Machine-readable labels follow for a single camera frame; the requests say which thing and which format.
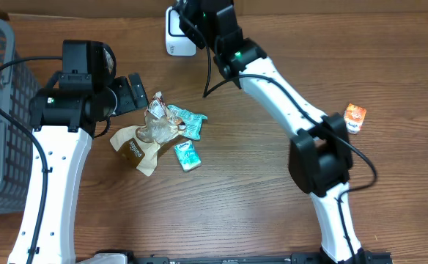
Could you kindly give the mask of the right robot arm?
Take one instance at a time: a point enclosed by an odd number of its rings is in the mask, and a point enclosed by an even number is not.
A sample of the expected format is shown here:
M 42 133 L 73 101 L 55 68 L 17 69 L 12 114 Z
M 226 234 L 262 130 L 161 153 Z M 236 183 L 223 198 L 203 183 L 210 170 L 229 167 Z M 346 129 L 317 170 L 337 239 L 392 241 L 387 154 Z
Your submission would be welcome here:
M 243 35 L 233 1 L 176 1 L 166 11 L 176 36 L 207 52 L 224 82 L 250 95 L 289 137 L 289 173 L 311 197 L 322 234 L 326 263 L 365 263 L 353 229 L 348 195 L 353 154 L 344 118 L 327 115 L 282 77 L 266 51 Z

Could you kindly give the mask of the grey plastic mesh basket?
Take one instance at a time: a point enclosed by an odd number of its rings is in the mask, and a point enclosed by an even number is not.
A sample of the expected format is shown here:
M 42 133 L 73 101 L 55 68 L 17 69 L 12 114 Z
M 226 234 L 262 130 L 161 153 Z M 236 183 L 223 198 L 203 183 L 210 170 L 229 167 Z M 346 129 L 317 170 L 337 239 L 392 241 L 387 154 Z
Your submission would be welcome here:
M 12 27 L 0 19 L 0 66 L 18 59 Z M 29 126 L 29 101 L 40 84 L 26 63 L 0 72 L 0 107 L 21 125 Z M 0 214 L 22 211 L 32 169 L 31 140 L 0 115 Z

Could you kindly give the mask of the clear brown crinkled bag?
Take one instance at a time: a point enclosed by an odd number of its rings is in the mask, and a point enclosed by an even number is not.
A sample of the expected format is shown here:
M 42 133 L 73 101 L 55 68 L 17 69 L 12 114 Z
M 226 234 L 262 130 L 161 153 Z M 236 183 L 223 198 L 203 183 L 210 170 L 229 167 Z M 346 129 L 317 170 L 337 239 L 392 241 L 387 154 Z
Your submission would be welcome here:
M 145 125 L 118 130 L 110 143 L 114 150 L 149 177 L 158 165 L 158 151 L 186 129 L 184 121 L 174 114 L 156 92 L 144 113 Z

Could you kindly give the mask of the teal tissue pack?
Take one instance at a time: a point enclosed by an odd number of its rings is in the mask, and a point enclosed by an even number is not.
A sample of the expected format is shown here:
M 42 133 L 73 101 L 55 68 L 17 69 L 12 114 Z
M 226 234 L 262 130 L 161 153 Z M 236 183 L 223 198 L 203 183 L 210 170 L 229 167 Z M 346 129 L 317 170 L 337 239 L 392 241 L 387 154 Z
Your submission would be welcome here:
M 174 151 L 184 172 L 189 172 L 202 165 L 191 140 L 175 145 Z

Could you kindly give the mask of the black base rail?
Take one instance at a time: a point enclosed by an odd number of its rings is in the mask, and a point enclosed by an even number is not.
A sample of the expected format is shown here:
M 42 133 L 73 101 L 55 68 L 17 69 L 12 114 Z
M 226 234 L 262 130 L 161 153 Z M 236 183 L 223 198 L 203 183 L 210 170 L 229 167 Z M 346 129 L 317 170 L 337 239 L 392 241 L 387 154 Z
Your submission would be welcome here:
M 335 263 L 324 252 L 320 253 L 292 253 L 290 256 L 261 256 L 261 257 L 206 257 L 206 258 L 168 258 L 135 257 L 132 251 L 100 250 L 95 257 L 102 254 L 122 254 L 128 260 L 126 263 L 134 264 L 328 264 Z M 355 256 L 356 263 L 362 264 L 393 264 L 391 253 L 372 253 L 362 251 Z

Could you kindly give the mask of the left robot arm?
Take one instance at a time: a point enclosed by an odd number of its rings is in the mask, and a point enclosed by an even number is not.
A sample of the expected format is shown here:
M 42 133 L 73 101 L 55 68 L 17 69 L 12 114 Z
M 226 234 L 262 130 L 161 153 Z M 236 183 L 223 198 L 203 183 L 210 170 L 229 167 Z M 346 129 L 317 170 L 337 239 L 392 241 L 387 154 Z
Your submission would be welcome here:
M 8 263 L 75 263 L 74 226 L 86 157 L 98 122 L 145 108 L 138 75 L 118 77 L 111 48 L 65 40 L 62 70 L 29 103 L 31 177 Z

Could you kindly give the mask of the orange small carton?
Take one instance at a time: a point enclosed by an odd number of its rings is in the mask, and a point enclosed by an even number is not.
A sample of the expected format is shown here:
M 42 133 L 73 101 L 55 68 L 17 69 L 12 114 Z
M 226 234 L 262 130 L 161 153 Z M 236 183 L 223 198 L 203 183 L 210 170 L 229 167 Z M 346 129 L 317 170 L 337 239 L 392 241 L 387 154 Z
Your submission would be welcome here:
M 349 103 L 344 111 L 344 121 L 347 131 L 357 134 L 361 131 L 366 116 L 366 109 Z

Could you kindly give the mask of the teal white snack packet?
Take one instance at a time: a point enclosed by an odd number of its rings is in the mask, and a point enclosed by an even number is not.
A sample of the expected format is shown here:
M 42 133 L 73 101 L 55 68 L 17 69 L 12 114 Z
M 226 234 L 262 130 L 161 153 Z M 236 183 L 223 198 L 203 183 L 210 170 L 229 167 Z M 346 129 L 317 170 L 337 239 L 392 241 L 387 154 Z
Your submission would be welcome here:
M 201 138 L 200 130 L 202 123 L 204 120 L 207 120 L 207 116 L 193 113 L 187 109 L 181 109 L 175 105 L 168 105 L 168 109 L 185 123 L 186 129 L 182 135 L 188 139 L 199 141 Z

